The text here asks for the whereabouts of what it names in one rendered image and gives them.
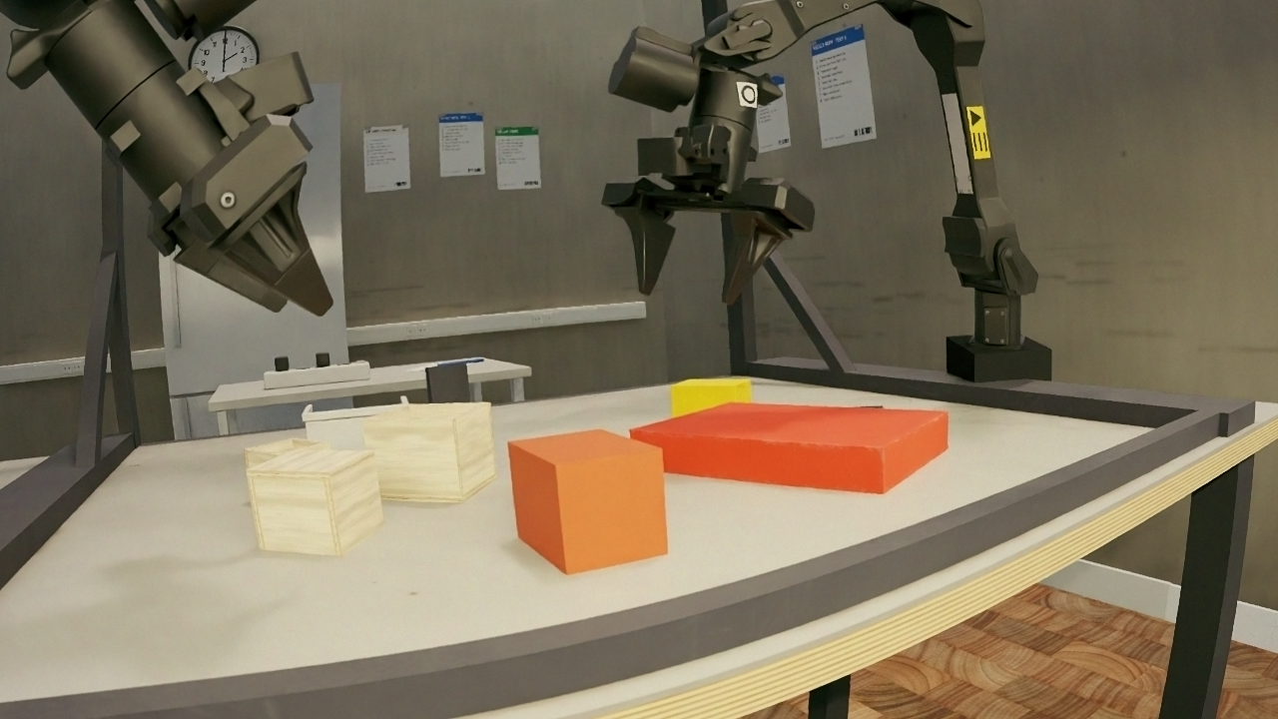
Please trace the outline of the flat red-orange board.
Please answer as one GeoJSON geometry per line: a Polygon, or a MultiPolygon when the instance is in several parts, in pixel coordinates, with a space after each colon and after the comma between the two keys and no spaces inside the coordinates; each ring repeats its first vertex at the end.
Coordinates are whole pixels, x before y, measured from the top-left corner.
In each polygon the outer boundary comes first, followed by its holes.
{"type": "Polygon", "coordinates": [[[720,404],[630,430],[665,473],[886,494],[950,450],[950,411],[720,404]]]}

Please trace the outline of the white open box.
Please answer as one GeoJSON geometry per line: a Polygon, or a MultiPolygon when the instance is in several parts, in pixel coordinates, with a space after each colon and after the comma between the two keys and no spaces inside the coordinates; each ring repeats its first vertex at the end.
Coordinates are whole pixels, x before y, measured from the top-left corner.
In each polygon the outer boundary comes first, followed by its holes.
{"type": "MultiPolygon", "coordinates": [[[[401,396],[401,401],[406,404],[406,397],[401,396]]],[[[311,441],[331,442],[331,450],[366,450],[363,420],[380,412],[389,412],[390,409],[403,404],[340,409],[331,412],[314,412],[314,407],[307,405],[303,420],[311,441]]]]}

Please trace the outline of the orange cube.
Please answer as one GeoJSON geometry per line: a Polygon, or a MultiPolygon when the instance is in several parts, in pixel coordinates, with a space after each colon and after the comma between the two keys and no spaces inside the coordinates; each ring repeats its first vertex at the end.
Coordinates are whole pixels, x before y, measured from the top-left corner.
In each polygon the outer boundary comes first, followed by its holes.
{"type": "Polygon", "coordinates": [[[566,576],[668,554],[663,450],[584,429],[507,441],[518,538],[566,576]]]}

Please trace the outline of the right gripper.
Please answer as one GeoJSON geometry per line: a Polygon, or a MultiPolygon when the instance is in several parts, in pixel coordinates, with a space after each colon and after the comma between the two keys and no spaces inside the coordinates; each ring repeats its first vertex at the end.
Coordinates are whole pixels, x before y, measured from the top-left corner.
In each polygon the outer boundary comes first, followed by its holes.
{"type": "Polygon", "coordinates": [[[299,162],[314,146],[293,117],[268,114],[230,140],[197,95],[204,80],[173,61],[96,129],[114,167],[152,202],[148,240],[164,258],[180,246],[174,263],[270,312],[289,300],[325,315],[334,299],[298,211],[308,169],[299,162]]]}

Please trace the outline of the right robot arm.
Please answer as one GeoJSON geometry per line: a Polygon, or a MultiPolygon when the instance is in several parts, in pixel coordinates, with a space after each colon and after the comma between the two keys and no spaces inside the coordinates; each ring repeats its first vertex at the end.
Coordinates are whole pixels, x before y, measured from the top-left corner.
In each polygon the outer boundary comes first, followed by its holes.
{"type": "MultiPolygon", "coordinates": [[[[26,89],[49,70],[96,132],[135,88],[176,61],[134,1],[0,0],[3,15],[36,29],[12,29],[8,79],[26,89]]],[[[143,1],[173,38],[204,42],[257,0],[143,1]]],[[[206,80],[197,95],[230,140],[265,114],[293,117],[314,101],[300,51],[245,69],[215,83],[198,69],[206,80]]]]}

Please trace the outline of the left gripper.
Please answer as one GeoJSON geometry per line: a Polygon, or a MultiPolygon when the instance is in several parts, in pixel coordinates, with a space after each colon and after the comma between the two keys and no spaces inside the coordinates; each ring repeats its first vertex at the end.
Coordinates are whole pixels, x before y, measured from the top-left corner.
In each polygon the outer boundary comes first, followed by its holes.
{"type": "Polygon", "coordinates": [[[691,117],[688,126],[689,137],[694,126],[723,126],[728,183],[714,181],[714,170],[666,179],[674,190],[663,190],[645,178],[613,178],[606,183],[601,206],[624,217],[630,229],[639,292],[645,296],[654,290],[674,240],[676,229],[667,223],[674,211],[730,213],[734,236],[722,301],[731,305],[780,243],[794,240],[794,232],[812,232],[815,209],[812,199],[787,179],[749,178],[743,183],[748,161],[757,158],[748,126],[723,117],[691,117]]]}

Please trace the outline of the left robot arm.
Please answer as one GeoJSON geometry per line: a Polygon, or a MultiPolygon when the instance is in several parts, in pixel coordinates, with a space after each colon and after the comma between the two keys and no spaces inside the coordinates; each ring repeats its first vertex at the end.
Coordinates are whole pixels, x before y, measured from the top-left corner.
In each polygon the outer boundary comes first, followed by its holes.
{"type": "MultiPolygon", "coordinates": [[[[740,69],[780,56],[815,27],[875,3],[912,29],[939,79],[956,184],[953,216],[944,217],[944,252],[961,286],[975,290],[975,335],[967,346],[1022,350],[1021,296],[1035,292],[1039,275],[1019,249],[1016,223],[996,189],[978,78],[985,42],[978,0],[762,0],[711,20],[707,37],[690,45],[638,26],[613,63],[608,92],[668,112],[694,97],[690,119],[734,120],[753,135],[758,105],[783,92],[771,74],[751,77],[740,69]],[[728,69],[709,66],[714,64],[728,69]]],[[[723,126],[694,126],[689,133],[680,126],[674,137],[636,138],[638,176],[662,174],[666,181],[714,170],[714,181],[728,183],[723,126]]]]}

